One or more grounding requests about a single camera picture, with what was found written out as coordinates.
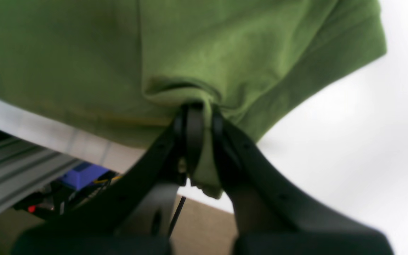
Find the yellow wire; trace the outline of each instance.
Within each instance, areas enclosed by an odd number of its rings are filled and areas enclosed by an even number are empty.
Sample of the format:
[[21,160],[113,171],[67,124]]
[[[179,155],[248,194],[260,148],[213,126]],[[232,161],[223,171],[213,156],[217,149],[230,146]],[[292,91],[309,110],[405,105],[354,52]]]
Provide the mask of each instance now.
[[[114,181],[114,180],[120,179],[122,177],[123,177],[123,175],[116,176],[116,177],[112,178],[111,180]],[[107,182],[107,181],[109,181],[109,180],[95,180],[94,184],[104,183],[104,182]]]

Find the black cable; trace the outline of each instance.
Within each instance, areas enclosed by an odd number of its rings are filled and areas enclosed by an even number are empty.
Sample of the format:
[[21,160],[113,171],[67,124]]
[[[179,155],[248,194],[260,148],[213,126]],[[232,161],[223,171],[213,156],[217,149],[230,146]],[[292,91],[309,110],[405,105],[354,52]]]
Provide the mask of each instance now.
[[185,203],[185,199],[187,199],[186,197],[182,197],[177,205],[177,209],[174,213],[173,219],[171,220],[171,224],[170,224],[170,230],[168,232],[168,237],[171,237],[171,234],[173,233],[175,224],[177,222],[177,219],[179,218],[180,215],[180,211],[182,210],[183,204]]
[[104,184],[102,184],[102,186],[100,187],[100,189],[97,191],[97,194],[95,194],[92,197],[96,197],[97,195],[99,195],[100,193],[102,193],[104,190],[106,190],[109,186],[111,185],[111,179],[109,179],[107,182],[105,182]]

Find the green t-shirt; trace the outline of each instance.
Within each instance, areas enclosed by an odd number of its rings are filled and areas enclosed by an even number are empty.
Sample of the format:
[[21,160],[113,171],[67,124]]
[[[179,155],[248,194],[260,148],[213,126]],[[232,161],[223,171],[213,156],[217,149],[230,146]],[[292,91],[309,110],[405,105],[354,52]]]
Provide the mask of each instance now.
[[[0,99],[131,147],[201,100],[257,141],[385,54],[379,13],[377,0],[0,0]],[[192,179],[215,197],[206,144]]]

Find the beige floor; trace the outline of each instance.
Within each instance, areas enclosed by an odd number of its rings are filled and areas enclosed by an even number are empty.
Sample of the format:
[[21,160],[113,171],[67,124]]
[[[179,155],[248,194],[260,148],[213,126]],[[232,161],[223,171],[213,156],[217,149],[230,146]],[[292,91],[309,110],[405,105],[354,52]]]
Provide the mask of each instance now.
[[[0,215],[0,255],[8,255],[19,234],[42,223],[24,211],[6,210]],[[187,199],[172,234],[176,255],[228,255],[237,236],[230,213]]]

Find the wire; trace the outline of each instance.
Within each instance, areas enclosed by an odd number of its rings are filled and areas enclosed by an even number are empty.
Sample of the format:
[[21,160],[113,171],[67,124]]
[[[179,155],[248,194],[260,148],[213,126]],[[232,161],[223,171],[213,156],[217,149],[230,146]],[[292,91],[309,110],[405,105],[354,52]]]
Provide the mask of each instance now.
[[112,178],[112,179],[106,179],[106,180],[95,180],[95,181],[94,181],[94,184],[105,183],[105,182],[107,182],[107,181],[114,181],[114,180],[120,179],[120,178],[122,178],[122,177],[123,177],[123,175],[116,176],[116,177],[114,177],[114,178]]
[[108,187],[110,187],[110,185],[111,185],[111,180],[112,180],[112,179],[107,180],[107,181],[105,182],[105,184],[103,184],[102,187],[100,187],[100,189],[98,190],[97,194],[95,194],[94,197],[96,197],[97,195],[99,195],[100,193],[102,193],[104,190],[107,190]]
[[180,199],[178,205],[177,205],[177,209],[176,209],[176,211],[174,213],[173,219],[171,220],[170,229],[169,229],[169,232],[168,232],[168,237],[171,237],[171,234],[173,233],[175,224],[176,224],[177,219],[179,218],[179,215],[180,215],[180,211],[182,210],[183,204],[185,203],[185,199],[187,199],[187,198],[182,197]]

